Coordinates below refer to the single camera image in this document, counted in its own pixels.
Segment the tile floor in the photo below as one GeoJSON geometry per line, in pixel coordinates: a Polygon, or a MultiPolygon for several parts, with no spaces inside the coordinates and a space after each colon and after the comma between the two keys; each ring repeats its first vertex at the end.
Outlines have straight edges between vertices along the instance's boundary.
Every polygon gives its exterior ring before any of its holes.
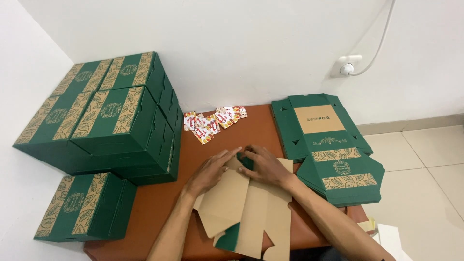
{"type": "Polygon", "coordinates": [[[382,200],[363,205],[366,213],[398,227],[414,261],[464,261],[463,126],[365,138],[386,171],[382,200]]]}

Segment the brown table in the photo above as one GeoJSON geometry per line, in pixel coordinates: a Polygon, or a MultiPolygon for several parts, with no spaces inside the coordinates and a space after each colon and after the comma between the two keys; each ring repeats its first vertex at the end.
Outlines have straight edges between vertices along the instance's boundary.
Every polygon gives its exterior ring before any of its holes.
{"type": "MultiPolygon", "coordinates": [[[[284,157],[279,142],[270,105],[246,107],[248,117],[240,119],[227,130],[202,145],[189,131],[182,132],[179,177],[177,182],[141,186],[132,208],[126,237],[117,241],[88,241],[84,251],[93,261],[142,261],[148,256],[164,222],[169,217],[182,186],[193,172],[211,155],[223,149],[257,144],[266,147],[277,157],[284,157]]],[[[300,164],[294,164],[294,172],[300,164]]],[[[328,242],[311,218],[295,201],[289,204],[291,214],[290,248],[315,248],[328,242]]],[[[362,206],[340,208],[356,223],[367,221],[362,206]]],[[[272,246],[264,234],[263,250],[272,246]]],[[[239,259],[241,255],[213,247],[213,240],[206,236],[196,211],[188,224],[183,260],[222,261],[239,259]]]]}

